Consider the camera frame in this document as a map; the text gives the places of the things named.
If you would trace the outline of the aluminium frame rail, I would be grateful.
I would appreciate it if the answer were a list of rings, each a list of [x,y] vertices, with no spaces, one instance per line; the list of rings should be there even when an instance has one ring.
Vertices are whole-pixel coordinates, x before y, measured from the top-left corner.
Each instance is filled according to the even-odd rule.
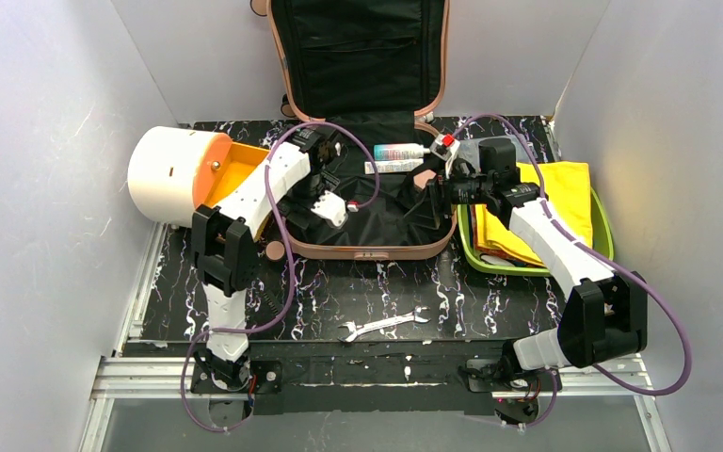
[[[101,359],[90,396],[88,418],[78,449],[101,451],[106,443],[109,422],[118,400],[172,399],[185,397],[191,401],[201,395],[182,392],[182,382],[191,379],[195,364],[184,355],[188,343],[151,341],[148,350],[139,356],[131,354],[130,347],[142,346],[143,319],[150,298],[158,288],[164,264],[171,259],[163,256],[169,246],[169,227],[153,225],[151,237],[141,260],[135,289],[120,326],[113,354]]]

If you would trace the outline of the black spring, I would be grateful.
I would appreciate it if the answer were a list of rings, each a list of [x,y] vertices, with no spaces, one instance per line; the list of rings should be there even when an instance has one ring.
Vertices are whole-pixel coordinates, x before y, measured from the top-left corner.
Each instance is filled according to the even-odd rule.
[[[275,297],[272,297],[268,292],[263,291],[260,295],[263,305],[267,311],[273,315],[278,316],[283,310],[283,304]]]

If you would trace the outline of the teal pink tube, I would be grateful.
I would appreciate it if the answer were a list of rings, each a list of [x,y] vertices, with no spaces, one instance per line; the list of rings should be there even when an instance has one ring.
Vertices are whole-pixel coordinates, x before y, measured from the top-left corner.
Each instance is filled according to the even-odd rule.
[[[429,149],[418,143],[391,143],[374,146],[373,156],[377,161],[421,159]]]

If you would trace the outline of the yellow snack packet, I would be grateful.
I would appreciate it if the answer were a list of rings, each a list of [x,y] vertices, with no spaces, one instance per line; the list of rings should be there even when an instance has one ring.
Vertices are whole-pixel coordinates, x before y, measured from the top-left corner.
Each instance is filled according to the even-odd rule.
[[[546,196],[572,233],[593,244],[591,219],[591,185],[588,164],[580,162],[545,163],[539,166],[545,182]],[[482,204],[475,205],[479,241],[491,248],[500,248],[524,261],[527,266],[543,263],[529,247],[507,230],[500,220]]]

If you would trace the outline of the silver open-end wrench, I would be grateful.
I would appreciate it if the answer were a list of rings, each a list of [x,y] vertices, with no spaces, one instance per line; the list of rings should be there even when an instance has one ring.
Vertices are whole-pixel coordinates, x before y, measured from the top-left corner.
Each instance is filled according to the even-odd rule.
[[[380,320],[368,322],[363,325],[357,325],[354,321],[348,321],[342,324],[342,327],[347,329],[347,335],[345,337],[341,337],[340,341],[344,343],[351,343],[358,339],[360,336],[365,335],[369,332],[394,327],[404,323],[428,323],[430,321],[430,318],[427,316],[427,313],[429,311],[430,309],[426,306],[416,306],[412,311],[406,314],[382,318]]]

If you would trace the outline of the clear plastic screw box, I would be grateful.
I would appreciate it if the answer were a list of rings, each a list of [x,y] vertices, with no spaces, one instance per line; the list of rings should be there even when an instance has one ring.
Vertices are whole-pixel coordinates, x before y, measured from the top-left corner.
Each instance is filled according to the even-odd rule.
[[[480,169],[478,144],[487,139],[490,139],[490,137],[469,138],[461,140],[459,142],[458,157],[467,160],[474,167]],[[495,136],[494,139],[510,142],[516,150],[516,161],[518,163],[530,163],[528,152],[522,146],[517,137],[513,135],[501,135]]]

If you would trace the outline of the cream cylindrical drum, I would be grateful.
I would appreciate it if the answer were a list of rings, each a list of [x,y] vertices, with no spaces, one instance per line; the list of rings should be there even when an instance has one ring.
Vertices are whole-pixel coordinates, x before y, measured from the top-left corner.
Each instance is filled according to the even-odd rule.
[[[263,207],[261,221],[270,215],[265,183],[252,181],[249,202],[240,213],[218,206],[235,194],[268,156],[268,150],[233,140],[219,132],[155,126],[136,145],[127,182],[137,209],[147,218],[189,228],[198,246],[225,231],[237,219],[251,220],[251,210]]]

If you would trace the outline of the green plastic tray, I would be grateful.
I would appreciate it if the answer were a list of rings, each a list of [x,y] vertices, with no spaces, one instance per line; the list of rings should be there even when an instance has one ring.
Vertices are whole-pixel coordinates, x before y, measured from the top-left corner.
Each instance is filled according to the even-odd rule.
[[[615,247],[610,223],[603,204],[594,189],[591,189],[591,216],[593,228],[593,249],[608,259],[615,257]],[[546,268],[528,266],[503,266],[485,262],[474,247],[474,227],[470,207],[458,205],[456,207],[457,230],[460,236],[461,247],[468,264],[478,272],[490,275],[518,276],[528,278],[550,277]]]

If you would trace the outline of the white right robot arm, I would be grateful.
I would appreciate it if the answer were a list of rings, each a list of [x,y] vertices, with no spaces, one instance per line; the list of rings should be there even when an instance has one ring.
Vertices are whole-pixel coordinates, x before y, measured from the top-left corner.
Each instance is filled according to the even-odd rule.
[[[648,301],[641,279],[621,275],[586,246],[560,217],[545,192],[544,178],[522,180],[513,145],[480,151],[474,166],[458,157],[459,140],[438,135],[427,161],[413,171],[434,171],[425,193],[434,215],[453,204],[483,204],[530,247],[567,299],[556,328],[517,339],[503,348],[494,367],[505,379],[546,368],[583,368],[642,351],[647,343]]]

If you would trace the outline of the white printed garment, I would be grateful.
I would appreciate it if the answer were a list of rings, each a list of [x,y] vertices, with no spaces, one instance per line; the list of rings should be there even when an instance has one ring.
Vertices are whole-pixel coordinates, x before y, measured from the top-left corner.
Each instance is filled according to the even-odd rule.
[[[511,256],[508,255],[500,255],[500,254],[486,254],[481,253],[479,255],[479,259],[491,266],[509,266],[509,267],[525,267],[526,263],[524,261],[521,261],[519,259],[514,259]]]

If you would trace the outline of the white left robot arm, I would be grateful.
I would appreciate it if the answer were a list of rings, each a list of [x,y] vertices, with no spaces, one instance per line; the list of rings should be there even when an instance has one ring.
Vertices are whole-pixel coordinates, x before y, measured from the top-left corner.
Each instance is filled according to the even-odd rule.
[[[345,224],[346,202],[325,170],[340,151],[340,131],[315,121],[290,129],[248,174],[233,179],[227,194],[196,207],[191,249],[208,302],[206,347],[217,359],[239,362],[257,331],[246,326],[246,292],[257,277],[257,241],[266,221],[286,231],[280,201],[292,194],[297,213],[335,228]]]

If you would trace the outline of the pink hard-shell suitcase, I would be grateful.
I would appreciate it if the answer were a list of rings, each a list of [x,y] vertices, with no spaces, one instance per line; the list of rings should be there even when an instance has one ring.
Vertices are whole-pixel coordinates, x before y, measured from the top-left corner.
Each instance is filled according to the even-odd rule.
[[[402,195],[407,172],[364,173],[377,144],[426,145],[437,132],[416,117],[434,111],[445,89],[447,1],[254,1],[271,27],[286,104],[301,121],[340,128],[342,148],[328,169],[346,202],[333,228],[280,201],[294,252],[313,259],[422,260],[450,241],[443,232],[408,227]]]

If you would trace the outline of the white toothpaste tube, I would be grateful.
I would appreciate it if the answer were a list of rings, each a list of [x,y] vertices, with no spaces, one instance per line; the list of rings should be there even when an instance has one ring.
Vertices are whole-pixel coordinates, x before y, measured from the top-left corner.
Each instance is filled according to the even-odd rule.
[[[400,173],[410,172],[424,164],[423,158],[384,160],[375,162],[364,162],[364,173],[367,175],[378,173]]]

